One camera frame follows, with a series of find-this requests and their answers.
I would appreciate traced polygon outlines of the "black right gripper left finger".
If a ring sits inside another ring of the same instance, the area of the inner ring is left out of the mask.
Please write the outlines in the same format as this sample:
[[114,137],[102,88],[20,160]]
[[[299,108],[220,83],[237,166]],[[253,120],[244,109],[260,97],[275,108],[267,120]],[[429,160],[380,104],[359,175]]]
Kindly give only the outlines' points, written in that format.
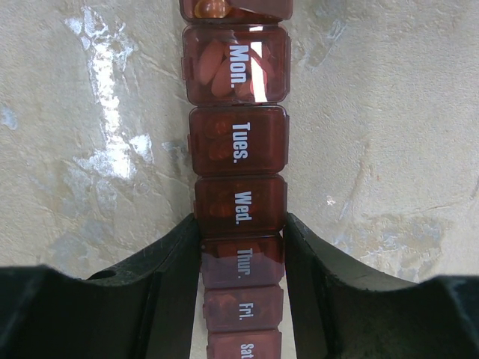
[[187,358],[200,267],[192,215],[88,279],[1,269],[3,358]]

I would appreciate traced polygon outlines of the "red weekly pill organizer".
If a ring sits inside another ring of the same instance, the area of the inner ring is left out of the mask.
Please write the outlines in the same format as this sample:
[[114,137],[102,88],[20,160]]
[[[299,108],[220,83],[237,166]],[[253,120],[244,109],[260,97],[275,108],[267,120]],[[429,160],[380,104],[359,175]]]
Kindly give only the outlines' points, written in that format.
[[209,358],[279,358],[291,1],[182,1]]

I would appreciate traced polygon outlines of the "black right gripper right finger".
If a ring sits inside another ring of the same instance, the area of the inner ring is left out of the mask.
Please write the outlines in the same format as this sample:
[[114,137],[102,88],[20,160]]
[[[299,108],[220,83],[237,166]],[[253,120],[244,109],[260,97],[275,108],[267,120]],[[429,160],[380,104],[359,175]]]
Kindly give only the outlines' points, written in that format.
[[476,358],[478,278],[413,283],[317,236],[295,215],[284,228],[298,358]]

